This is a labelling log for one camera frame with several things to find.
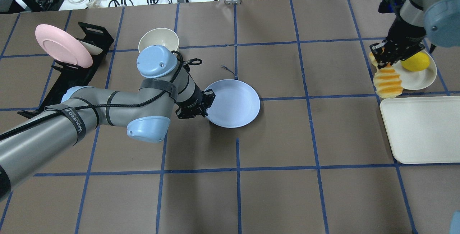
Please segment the velcro strap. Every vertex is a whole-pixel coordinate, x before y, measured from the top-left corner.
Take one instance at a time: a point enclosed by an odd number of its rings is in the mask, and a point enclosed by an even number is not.
[[[174,102],[177,102],[177,88],[171,82],[148,78],[142,81],[140,89],[142,88],[154,88],[156,90],[164,90],[169,93],[169,97],[174,99]]]
[[[59,111],[62,114],[64,114],[64,116],[66,116],[67,119],[69,119],[69,121],[71,121],[71,123],[74,125],[75,130],[77,132],[77,141],[75,144],[77,144],[79,141],[85,138],[86,126],[81,116],[75,110],[75,108],[64,105],[64,104],[57,104],[57,105],[52,105],[52,106],[46,106],[45,109]]]

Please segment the black box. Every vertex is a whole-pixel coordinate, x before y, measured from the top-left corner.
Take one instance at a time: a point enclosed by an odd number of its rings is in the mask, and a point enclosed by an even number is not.
[[[0,14],[14,14],[24,11],[16,0],[0,0]]]

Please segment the pink plate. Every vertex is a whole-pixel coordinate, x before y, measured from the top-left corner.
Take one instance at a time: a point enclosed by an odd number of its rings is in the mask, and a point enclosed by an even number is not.
[[[88,68],[92,65],[92,57],[85,47],[65,31],[40,24],[35,29],[38,44],[54,59],[71,65]]]

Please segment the white bowl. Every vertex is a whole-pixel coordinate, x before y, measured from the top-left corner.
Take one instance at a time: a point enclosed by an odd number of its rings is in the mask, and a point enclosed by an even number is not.
[[[139,53],[145,48],[152,45],[163,45],[169,51],[179,50],[179,37],[177,34],[168,28],[156,28],[148,31],[138,44]]]
[[[405,90],[422,90],[429,87],[437,76],[436,64],[427,51],[422,50],[430,58],[430,66],[420,72],[411,72],[401,65],[401,61],[393,64],[393,68],[399,73],[402,80],[401,87]]]
[[[212,106],[207,110],[207,119],[225,128],[237,128],[251,123],[260,110],[260,99],[250,85],[234,79],[212,83],[208,90],[216,94]]]

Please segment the robotic arm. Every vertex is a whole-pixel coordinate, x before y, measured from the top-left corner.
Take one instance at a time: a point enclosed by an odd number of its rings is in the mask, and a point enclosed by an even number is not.
[[[0,199],[35,174],[56,155],[100,124],[126,127],[129,137],[163,141],[174,103],[179,118],[206,116],[214,100],[212,90],[201,91],[189,65],[163,46],[150,46],[137,59],[143,80],[138,93],[73,87],[62,103],[0,136]]]
[[[423,50],[425,36],[434,47],[460,46],[460,0],[384,0],[378,11],[396,14],[386,39],[370,46],[379,69]]]

